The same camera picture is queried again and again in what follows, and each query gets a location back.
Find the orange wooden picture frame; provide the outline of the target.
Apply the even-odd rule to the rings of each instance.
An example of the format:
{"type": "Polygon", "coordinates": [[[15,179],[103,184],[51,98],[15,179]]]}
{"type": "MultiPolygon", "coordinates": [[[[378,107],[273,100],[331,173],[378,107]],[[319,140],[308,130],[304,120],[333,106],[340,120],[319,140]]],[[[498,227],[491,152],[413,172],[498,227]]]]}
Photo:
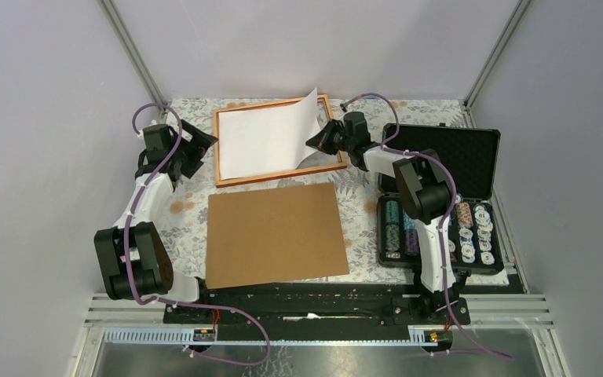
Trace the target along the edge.
{"type": "MultiPolygon", "coordinates": [[[[236,111],[236,110],[247,110],[247,109],[256,109],[256,108],[266,108],[266,107],[277,107],[283,106],[286,104],[293,104],[299,100],[303,99],[303,97],[291,98],[285,100],[277,100],[277,101],[269,101],[269,102],[261,102],[257,104],[247,104],[243,106],[236,106],[233,108],[220,108],[214,110],[214,121],[213,121],[213,131],[214,136],[218,138],[218,114],[220,112],[228,112],[228,111],[236,111]]],[[[331,104],[326,94],[318,94],[318,123],[322,120],[330,120],[333,118],[333,112],[331,110],[331,104]]],[[[340,170],[345,169],[347,167],[347,156],[344,152],[339,152],[336,156],[324,155],[314,150],[314,153],[303,160],[298,168],[293,170],[284,171],[281,173],[272,173],[272,174],[263,174],[259,176],[254,176],[250,178],[233,178],[222,180],[219,175],[219,157],[218,157],[218,143],[214,147],[214,169],[215,169],[215,184],[218,188],[224,188],[229,186],[236,185],[245,185],[255,182],[261,181],[271,181],[281,178],[290,178],[300,175],[307,174],[316,174],[323,173],[331,170],[340,170]]]]}

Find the sunset landscape photo print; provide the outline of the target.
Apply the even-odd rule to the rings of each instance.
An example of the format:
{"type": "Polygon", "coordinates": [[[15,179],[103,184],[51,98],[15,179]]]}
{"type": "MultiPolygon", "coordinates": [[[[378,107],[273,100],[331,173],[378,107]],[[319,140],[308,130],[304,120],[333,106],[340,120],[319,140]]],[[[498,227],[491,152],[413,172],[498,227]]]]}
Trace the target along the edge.
{"type": "Polygon", "coordinates": [[[298,168],[314,153],[305,145],[320,132],[318,93],[277,107],[220,112],[220,179],[250,178],[298,168]]]}

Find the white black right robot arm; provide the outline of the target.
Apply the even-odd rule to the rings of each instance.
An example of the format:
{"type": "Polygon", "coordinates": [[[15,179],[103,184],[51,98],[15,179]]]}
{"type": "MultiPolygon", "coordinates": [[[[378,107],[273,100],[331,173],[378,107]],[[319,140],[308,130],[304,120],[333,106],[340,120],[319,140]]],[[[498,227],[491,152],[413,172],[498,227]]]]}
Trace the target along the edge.
{"type": "Polygon", "coordinates": [[[395,179],[400,204],[418,233],[422,263],[415,274],[421,283],[418,311],[426,322],[441,322],[450,313],[450,288],[455,283],[448,222],[456,187],[435,151],[400,151],[373,141],[362,112],[329,120],[305,145],[328,155],[345,152],[358,169],[395,179]]]}

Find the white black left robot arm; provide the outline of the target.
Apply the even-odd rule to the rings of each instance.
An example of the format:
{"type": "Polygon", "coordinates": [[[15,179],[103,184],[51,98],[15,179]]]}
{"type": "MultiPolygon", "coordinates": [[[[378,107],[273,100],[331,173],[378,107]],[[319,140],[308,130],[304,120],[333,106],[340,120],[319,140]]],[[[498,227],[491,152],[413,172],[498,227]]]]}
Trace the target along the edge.
{"type": "Polygon", "coordinates": [[[179,181],[199,170],[217,138],[182,121],[177,128],[148,126],[143,139],[128,206],[112,227],[97,231],[93,239],[104,287],[112,300],[183,302],[182,313],[201,323],[210,317],[213,304],[200,294],[199,278],[174,271],[156,225],[179,181]]]}

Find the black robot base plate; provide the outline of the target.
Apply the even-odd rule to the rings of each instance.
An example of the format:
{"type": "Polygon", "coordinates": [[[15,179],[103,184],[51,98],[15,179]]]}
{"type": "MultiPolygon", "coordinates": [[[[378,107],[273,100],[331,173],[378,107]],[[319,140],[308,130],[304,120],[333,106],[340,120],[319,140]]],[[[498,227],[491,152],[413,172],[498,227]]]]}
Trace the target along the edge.
{"type": "Polygon", "coordinates": [[[417,284],[279,283],[202,289],[202,308],[171,305],[164,324],[206,324],[220,341],[377,342],[410,339],[410,326],[443,330],[470,324],[464,298],[427,298],[417,284]]]}

